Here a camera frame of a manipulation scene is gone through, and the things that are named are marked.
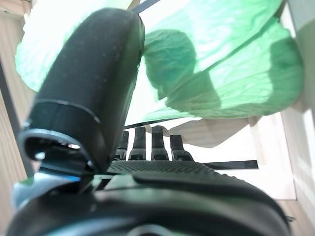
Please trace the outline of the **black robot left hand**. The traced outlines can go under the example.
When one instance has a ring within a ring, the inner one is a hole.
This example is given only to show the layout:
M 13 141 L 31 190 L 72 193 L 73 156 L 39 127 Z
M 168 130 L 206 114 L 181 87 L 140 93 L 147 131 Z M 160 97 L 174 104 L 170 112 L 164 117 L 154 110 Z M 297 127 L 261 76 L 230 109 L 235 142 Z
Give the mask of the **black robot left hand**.
M 255 186 L 184 160 L 114 160 L 144 50 L 137 13 L 103 8 L 57 56 L 18 137 L 41 166 L 14 185 L 8 236 L 289 236 Z

